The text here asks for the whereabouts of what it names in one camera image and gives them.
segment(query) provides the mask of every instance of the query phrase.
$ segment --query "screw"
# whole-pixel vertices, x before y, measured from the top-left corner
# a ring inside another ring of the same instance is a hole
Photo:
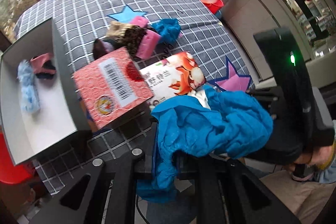
[[[92,164],[93,164],[94,166],[100,166],[100,165],[103,164],[103,160],[102,160],[102,159],[94,159],[94,160],[92,161]]]
[[[135,148],[135,149],[132,150],[132,154],[134,156],[141,155],[141,153],[142,153],[142,150],[140,148]]]

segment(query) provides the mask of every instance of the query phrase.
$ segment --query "red patterned box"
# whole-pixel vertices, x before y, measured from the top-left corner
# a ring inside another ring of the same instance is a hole
[[[153,97],[124,47],[76,71],[73,78],[99,129]]]

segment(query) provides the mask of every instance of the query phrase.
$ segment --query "pink block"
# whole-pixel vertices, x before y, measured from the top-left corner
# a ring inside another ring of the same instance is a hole
[[[143,37],[138,52],[136,53],[136,56],[141,59],[148,59],[151,57],[155,46],[161,39],[161,35],[157,34],[156,32],[153,32],[151,30],[147,30],[146,35]]]
[[[144,17],[141,17],[141,16],[135,16],[129,24],[137,25],[141,28],[144,28],[144,27],[147,26],[148,22],[149,21],[148,21],[147,18],[144,18]]]
[[[77,70],[73,79],[99,129],[153,97],[125,47]]]

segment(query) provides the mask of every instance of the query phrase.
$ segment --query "green led light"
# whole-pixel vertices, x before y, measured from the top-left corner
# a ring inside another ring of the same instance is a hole
[[[291,52],[291,62],[294,64],[295,66],[295,56],[294,56],[294,53]]]

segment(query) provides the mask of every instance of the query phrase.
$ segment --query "blue star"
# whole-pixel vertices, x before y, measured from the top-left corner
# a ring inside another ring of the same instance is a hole
[[[110,18],[113,18],[114,20],[117,20],[121,23],[128,23],[130,22],[135,16],[143,16],[147,14],[147,12],[135,12],[130,8],[128,5],[126,5],[123,10],[120,13],[110,14],[107,15]]]

